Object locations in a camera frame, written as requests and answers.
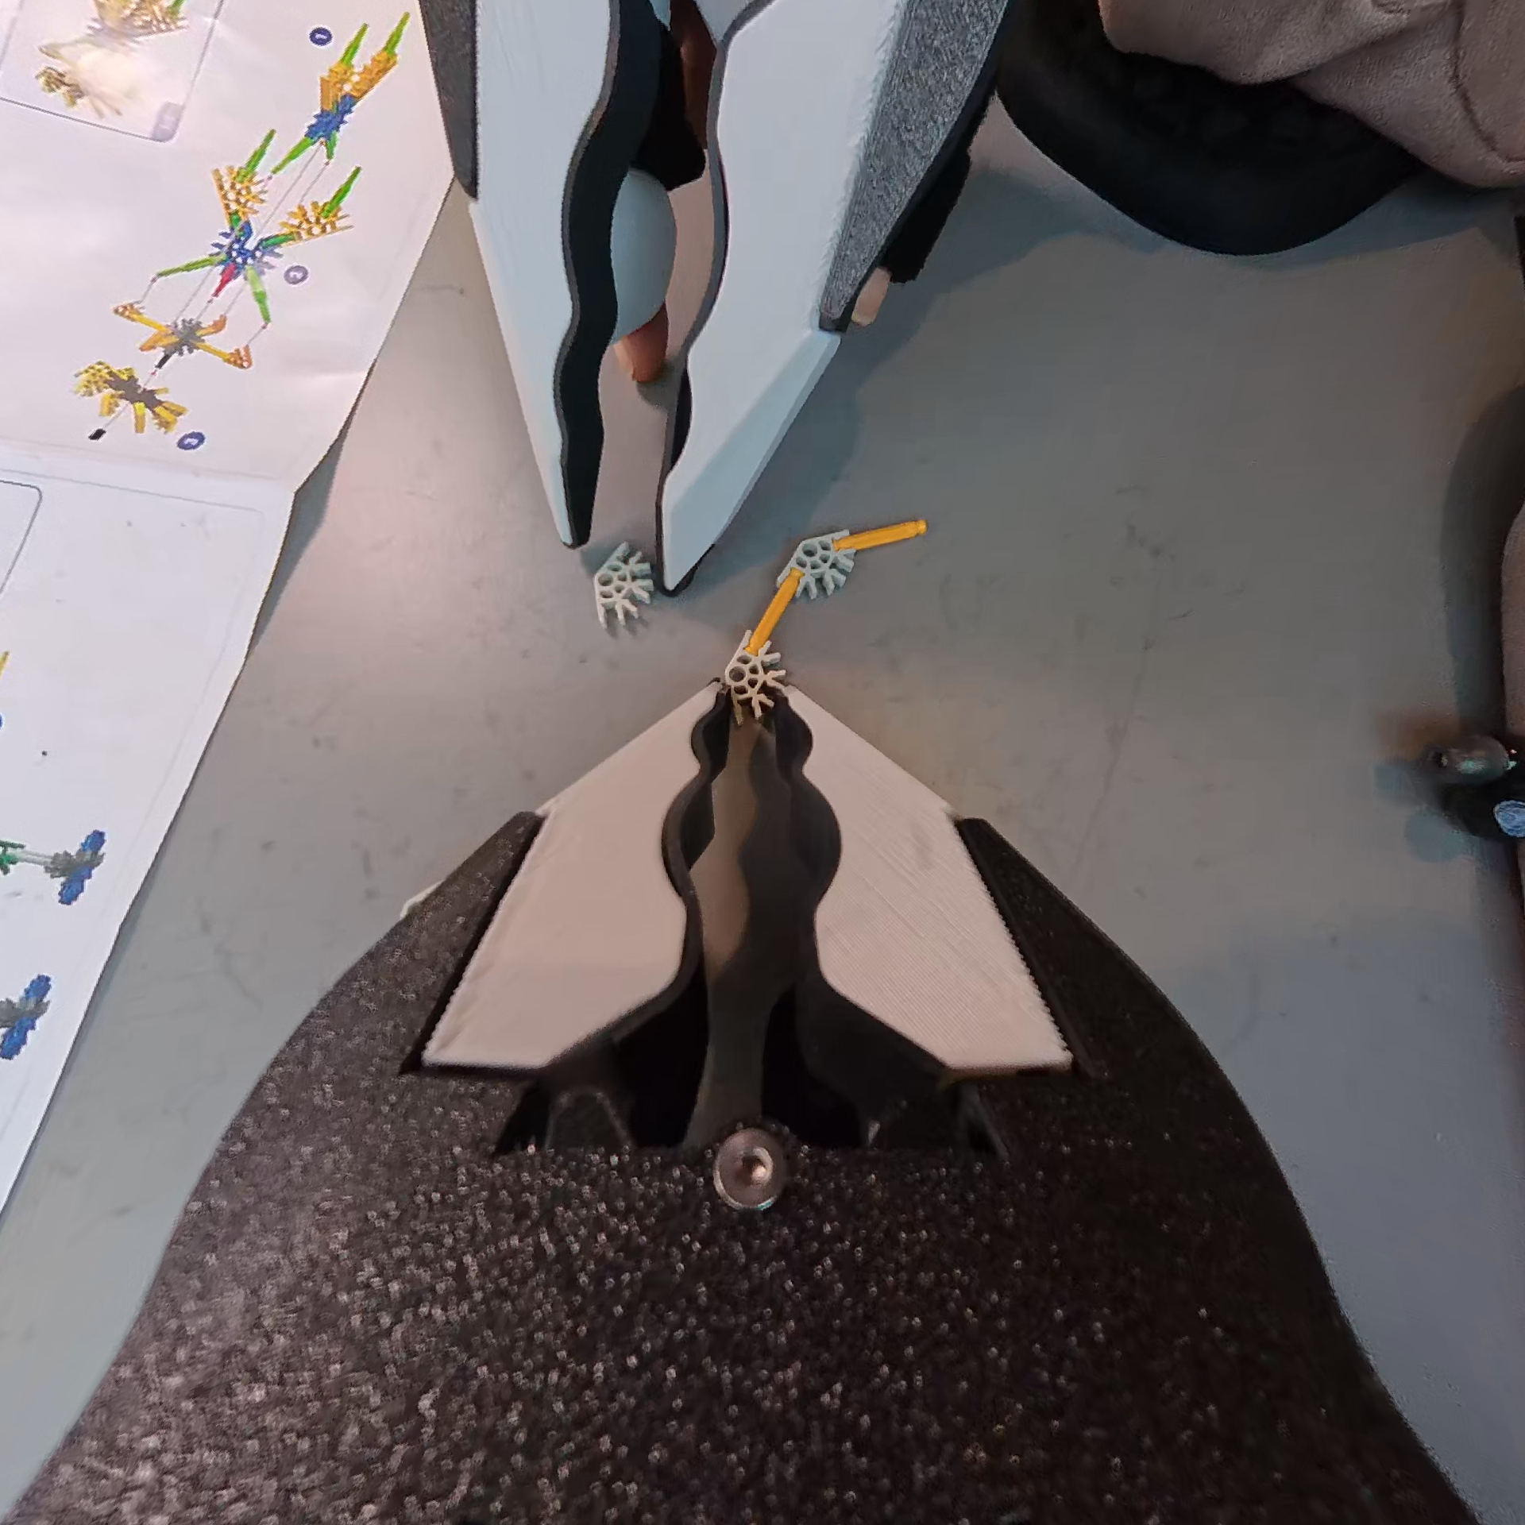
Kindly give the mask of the person's right hand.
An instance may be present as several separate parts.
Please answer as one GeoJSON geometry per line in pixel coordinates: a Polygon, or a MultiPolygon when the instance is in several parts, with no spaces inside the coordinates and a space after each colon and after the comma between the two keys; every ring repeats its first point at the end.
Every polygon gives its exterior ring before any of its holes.
{"type": "Polygon", "coordinates": [[[666,370],[668,343],[670,312],[663,301],[648,320],[619,336],[613,350],[633,383],[650,387],[661,381],[666,370]]]}

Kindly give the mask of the white building instruction sheet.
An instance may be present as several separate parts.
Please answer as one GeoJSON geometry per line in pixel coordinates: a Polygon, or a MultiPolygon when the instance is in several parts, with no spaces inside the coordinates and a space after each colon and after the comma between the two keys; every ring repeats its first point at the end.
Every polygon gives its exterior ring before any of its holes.
{"type": "Polygon", "coordinates": [[[450,180],[421,4],[3,4],[2,1193],[450,180]]]}

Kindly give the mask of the black wired earphones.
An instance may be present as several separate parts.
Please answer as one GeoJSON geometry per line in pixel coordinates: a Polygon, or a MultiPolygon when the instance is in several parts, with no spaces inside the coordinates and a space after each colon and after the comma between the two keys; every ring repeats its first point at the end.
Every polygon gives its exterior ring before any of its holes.
{"type": "Polygon", "coordinates": [[[1427,764],[1438,806],[1458,830],[1481,841],[1523,841],[1523,741],[1512,734],[1472,734],[1430,750],[1427,764]]]}

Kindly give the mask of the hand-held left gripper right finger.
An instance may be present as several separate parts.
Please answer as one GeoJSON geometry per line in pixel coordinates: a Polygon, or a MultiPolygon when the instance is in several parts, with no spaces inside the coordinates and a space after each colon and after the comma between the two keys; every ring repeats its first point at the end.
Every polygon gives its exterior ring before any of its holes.
{"type": "Polygon", "coordinates": [[[1075,1066],[969,822],[800,690],[771,735],[797,977],[768,1022],[762,1113],[830,1149],[969,1149],[980,1084],[1075,1066]]]}

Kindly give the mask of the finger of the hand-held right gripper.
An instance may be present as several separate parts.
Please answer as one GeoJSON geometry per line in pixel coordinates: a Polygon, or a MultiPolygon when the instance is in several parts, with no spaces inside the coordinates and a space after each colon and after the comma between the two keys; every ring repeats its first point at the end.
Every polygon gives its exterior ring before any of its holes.
{"type": "Polygon", "coordinates": [[[646,2],[476,7],[474,229],[526,436],[566,547],[588,541],[617,325],[617,192],[655,105],[646,2]]]}
{"type": "Polygon", "coordinates": [[[717,47],[717,271],[682,354],[692,414],[661,485],[661,585],[684,586],[840,340],[826,280],[904,5],[751,4],[717,47]]]}

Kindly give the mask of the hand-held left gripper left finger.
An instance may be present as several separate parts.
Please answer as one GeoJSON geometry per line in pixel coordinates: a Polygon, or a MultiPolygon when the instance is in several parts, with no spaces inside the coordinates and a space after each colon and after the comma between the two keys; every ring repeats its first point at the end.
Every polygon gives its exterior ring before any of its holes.
{"type": "Polygon", "coordinates": [[[426,1073],[526,1084],[506,1149],[684,1144],[712,1037],[693,870],[730,735],[706,684],[534,815],[423,1033],[426,1073]]]}

